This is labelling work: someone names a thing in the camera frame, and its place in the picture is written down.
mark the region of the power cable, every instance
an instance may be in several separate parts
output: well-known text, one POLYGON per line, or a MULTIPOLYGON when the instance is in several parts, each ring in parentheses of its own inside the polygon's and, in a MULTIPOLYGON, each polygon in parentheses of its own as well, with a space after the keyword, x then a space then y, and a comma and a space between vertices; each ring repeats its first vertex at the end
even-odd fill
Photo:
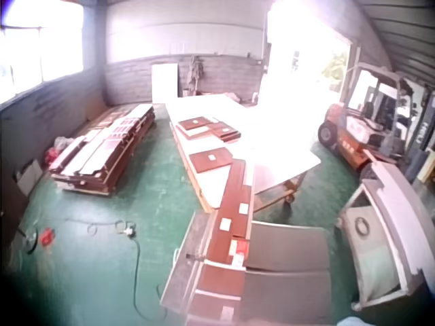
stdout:
MULTIPOLYGON (((133 281, 133 306, 135 307, 137 314, 144 321, 147 321, 149 323, 161 323, 166 319, 166 317, 168 315, 168 310, 166 308, 163 308, 163 315, 161 317, 153 319, 153 318, 150 318, 150 317, 144 315, 140 311, 139 307, 137 306, 136 293, 137 293, 137 279, 139 277, 139 260, 141 257, 141 245, 139 244, 139 241, 137 241, 135 239, 135 236, 136 236, 136 223, 135 222, 125 221, 123 219, 119 219, 115 222, 90 222, 90 221, 85 221, 83 219, 70 219, 70 218, 51 219, 51 220, 86 224, 86 225, 88 225, 87 233, 90 236, 94 236, 95 234, 97 234, 99 226, 110 226, 110 225, 113 225, 115 227, 117 234, 127 235, 127 237, 136 244, 136 249, 137 249, 136 250, 137 256, 136 256, 136 266, 135 266, 135 278, 133 281), (120 229, 119 225, 122 225, 122 224, 124 226, 124 229, 120 229)), ((158 286, 159 285, 156 285, 156 293, 157 293, 158 299, 160 300, 160 298, 162 297, 162 294, 160 293, 158 286)))

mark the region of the brick wall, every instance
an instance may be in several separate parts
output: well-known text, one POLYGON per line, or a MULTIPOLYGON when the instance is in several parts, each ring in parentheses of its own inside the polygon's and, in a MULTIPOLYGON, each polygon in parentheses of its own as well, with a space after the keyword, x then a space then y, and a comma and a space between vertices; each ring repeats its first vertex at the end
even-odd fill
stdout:
POLYGON ((42 162, 57 136, 71 136, 86 122, 86 104, 100 92, 96 69, 44 83, 0 111, 2 160, 12 171, 42 162))
MULTIPOLYGON (((111 105, 150 102, 151 66, 177 63, 179 95, 187 88, 191 55, 155 56, 117 62, 106 66, 107 94, 111 105)), ((262 65, 251 58, 236 56, 199 56, 204 66, 204 77, 198 83, 203 92, 234 92, 243 100, 250 100, 260 89, 262 65)))

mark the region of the warehouse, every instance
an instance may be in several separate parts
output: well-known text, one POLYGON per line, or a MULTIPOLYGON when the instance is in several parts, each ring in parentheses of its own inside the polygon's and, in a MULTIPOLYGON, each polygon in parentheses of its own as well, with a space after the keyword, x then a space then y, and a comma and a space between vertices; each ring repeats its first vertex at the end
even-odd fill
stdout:
POLYGON ((430 0, 2 1, 6 314, 426 323, 434 22, 430 0))

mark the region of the gray wall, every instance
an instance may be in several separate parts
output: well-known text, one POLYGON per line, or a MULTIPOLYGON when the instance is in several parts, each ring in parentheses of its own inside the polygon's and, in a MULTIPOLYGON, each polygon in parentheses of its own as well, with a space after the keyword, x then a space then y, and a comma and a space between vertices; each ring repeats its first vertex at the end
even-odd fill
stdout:
MULTIPOLYGON (((95 5, 88 0, 86 5, 95 5)), ((84 71, 45 82, 0 105, 2 163, 10 173, 44 152, 57 136, 71 136, 86 122, 88 100, 101 93, 101 73, 95 67, 95 8, 84 8, 84 71)))
MULTIPOLYGON (((361 46, 362 61, 391 68, 382 44, 353 1, 294 0, 298 1, 354 45, 361 46)), ((185 87, 189 54, 204 59, 206 77, 200 82, 200 90, 234 92, 243 99, 259 91, 261 66, 253 59, 262 59, 264 19, 272 1, 109 3, 106 82, 112 104, 150 101, 150 67, 154 63, 178 62, 180 88, 185 87)))
MULTIPOLYGON (((187 88, 187 75, 191 55, 156 56, 108 65, 106 83, 109 102, 112 105, 149 102, 151 95, 151 66, 161 63, 177 63, 179 90, 187 88)), ((204 76, 198 83, 203 92, 235 92, 249 100, 260 89, 262 65, 260 61, 237 56, 200 56, 204 76)))

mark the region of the tabletop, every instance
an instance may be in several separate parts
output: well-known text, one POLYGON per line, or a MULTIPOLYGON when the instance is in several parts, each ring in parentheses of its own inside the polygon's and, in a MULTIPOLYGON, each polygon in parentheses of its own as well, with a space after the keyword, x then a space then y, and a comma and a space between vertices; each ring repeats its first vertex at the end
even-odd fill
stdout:
POLYGON ((177 98, 167 102, 174 127, 179 121, 205 116, 221 120, 241 132, 241 138, 224 143, 212 134, 188 140, 178 128, 174 132, 203 197, 218 209, 228 178, 229 166, 196 173, 189 155, 226 147, 234 158, 255 162, 255 193, 263 192, 310 170, 320 159, 297 142, 288 145, 289 126, 261 108, 244 107, 225 95, 177 98))

